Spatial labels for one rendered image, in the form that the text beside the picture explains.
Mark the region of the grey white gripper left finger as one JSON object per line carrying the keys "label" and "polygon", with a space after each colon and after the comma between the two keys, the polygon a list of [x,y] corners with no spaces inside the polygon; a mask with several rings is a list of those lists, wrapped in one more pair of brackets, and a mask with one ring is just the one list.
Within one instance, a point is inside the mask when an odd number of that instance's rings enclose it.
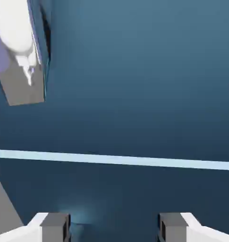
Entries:
{"label": "grey white gripper left finger", "polygon": [[71,214],[37,213],[25,226],[0,234],[0,242],[71,242]]}

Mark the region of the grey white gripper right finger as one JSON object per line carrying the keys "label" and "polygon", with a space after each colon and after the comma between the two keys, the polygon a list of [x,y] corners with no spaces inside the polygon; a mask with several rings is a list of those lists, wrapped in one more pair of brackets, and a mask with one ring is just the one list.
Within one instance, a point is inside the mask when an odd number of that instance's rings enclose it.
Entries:
{"label": "grey white gripper right finger", "polygon": [[157,215],[157,242],[229,242],[229,234],[203,226],[190,212]]}

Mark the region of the blue cabinet door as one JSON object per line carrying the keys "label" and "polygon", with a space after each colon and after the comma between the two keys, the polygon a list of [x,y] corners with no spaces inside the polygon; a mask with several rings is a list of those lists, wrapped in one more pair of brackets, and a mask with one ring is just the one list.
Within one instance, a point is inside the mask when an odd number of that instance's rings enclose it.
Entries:
{"label": "blue cabinet door", "polygon": [[0,182],[23,223],[69,213],[78,242],[155,242],[160,212],[229,234],[229,171],[0,159]]}
{"label": "blue cabinet door", "polygon": [[229,161],[229,0],[42,0],[46,100],[0,149]]}

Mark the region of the blue painted cabinet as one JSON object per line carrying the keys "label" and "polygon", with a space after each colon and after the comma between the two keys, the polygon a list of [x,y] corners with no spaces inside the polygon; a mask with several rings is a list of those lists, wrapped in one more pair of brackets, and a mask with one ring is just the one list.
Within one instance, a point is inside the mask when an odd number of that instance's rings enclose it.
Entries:
{"label": "blue painted cabinet", "polygon": [[[167,168],[229,171],[229,161],[176,159],[176,158],[141,157],[141,156],[113,156],[113,155],[95,155],[95,154],[0,149],[0,159],[71,162],[71,163],[74,162],[74,163],[91,163],[91,164],[113,164],[113,165],[130,165],[130,166],[152,166],[152,167],[167,167]],[[74,222],[72,222],[72,224],[73,224],[72,229],[74,232],[73,240],[78,242],[81,236],[81,233],[80,233],[81,225]]]}

